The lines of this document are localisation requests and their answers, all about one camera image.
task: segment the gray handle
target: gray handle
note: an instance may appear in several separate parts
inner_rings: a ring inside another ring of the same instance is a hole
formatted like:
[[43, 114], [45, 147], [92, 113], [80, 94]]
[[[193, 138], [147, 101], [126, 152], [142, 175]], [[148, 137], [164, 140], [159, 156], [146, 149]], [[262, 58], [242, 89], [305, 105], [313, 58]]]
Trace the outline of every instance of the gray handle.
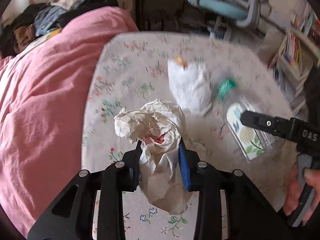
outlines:
[[302, 188], [302, 194], [299, 198], [298, 208], [292, 212], [290, 216], [291, 219], [289, 219], [291, 220], [291, 223], [289, 222], [289, 224], [292, 224], [292, 227], [297, 227], [300, 225], [303, 216], [305, 215], [308, 208], [310, 207], [312, 200], [316, 194], [315, 189], [307, 185], [303, 177], [304, 169], [305, 168], [310, 169], [312, 166], [312, 161], [313, 161], [312, 156], [307, 154], [300, 154], [297, 157], [297, 164], [298, 164], [297, 180]]

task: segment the human hand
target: human hand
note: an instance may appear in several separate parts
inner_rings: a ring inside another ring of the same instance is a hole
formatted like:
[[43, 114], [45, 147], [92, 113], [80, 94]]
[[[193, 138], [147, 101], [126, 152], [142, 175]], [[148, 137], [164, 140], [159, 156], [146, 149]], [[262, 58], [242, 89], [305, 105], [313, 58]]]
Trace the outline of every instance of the human hand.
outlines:
[[[289, 185], [287, 187], [287, 196], [284, 201], [283, 211], [289, 216], [299, 205], [299, 197], [302, 192], [302, 188], [297, 181], [298, 175], [298, 166], [295, 163], [292, 167], [292, 171], [289, 177]], [[313, 198], [313, 201], [302, 218], [302, 223], [305, 225], [309, 218], [312, 216], [314, 210], [316, 209], [320, 201], [320, 170], [304, 170], [304, 179], [306, 183], [312, 186], [316, 190], [316, 195]]]

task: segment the white tissue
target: white tissue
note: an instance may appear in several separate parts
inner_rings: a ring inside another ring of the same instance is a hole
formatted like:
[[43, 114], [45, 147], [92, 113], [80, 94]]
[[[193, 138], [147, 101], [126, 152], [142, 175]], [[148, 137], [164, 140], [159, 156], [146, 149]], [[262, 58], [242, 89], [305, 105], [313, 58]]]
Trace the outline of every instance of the white tissue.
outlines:
[[196, 151], [201, 160], [205, 158], [205, 149], [188, 137], [181, 108], [159, 99], [136, 111], [125, 112], [123, 108], [115, 116], [115, 131], [131, 143], [142, 141], [140, 188], [148, 201], [171, 215], [185, 212], [192, 193], [183, 186], [178, 146], [183, 138], [186, 148]]
[[205, 63], [188, 62], [183, 68], [168, 60], [169, 86], [182, 110], [205, 115], [211, 108], [210, 71]]

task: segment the metal screw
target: metal screw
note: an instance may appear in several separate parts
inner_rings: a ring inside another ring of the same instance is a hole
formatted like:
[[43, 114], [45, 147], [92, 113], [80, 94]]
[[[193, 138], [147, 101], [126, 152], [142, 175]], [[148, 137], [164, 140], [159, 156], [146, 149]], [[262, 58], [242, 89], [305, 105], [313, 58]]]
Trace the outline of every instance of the metal screw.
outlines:
[[122, 168], [124, 166], [124, 162], [116, 162], [117, 168]]
[[82, 170], [82, 171], [79, 172], [79, 176], [80, 177], [85, 177], [87, 175], [88, 175], [88, 171], [86, 171], [86, 170]]
[[234, 175], [236, 175], [237, 177], [241, 177], [243, 175], [243, 172], [241, 170], [235, 170]]
[[207, 166], [206, 162], [198, 162], [198, 167], [199, 168], [205, 168]]

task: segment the pink comforter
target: pink comforter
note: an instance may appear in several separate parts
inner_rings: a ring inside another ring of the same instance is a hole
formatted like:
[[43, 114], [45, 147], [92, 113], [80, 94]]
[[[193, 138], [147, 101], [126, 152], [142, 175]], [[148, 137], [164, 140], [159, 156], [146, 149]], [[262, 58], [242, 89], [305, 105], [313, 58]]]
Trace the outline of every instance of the pink comforter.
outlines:
[[20, 61], [0, 61], [0, 203], [24, 236], [80, 170], [84, 107], [103, 46], [137, 30], [127, 12], [104, 7]]

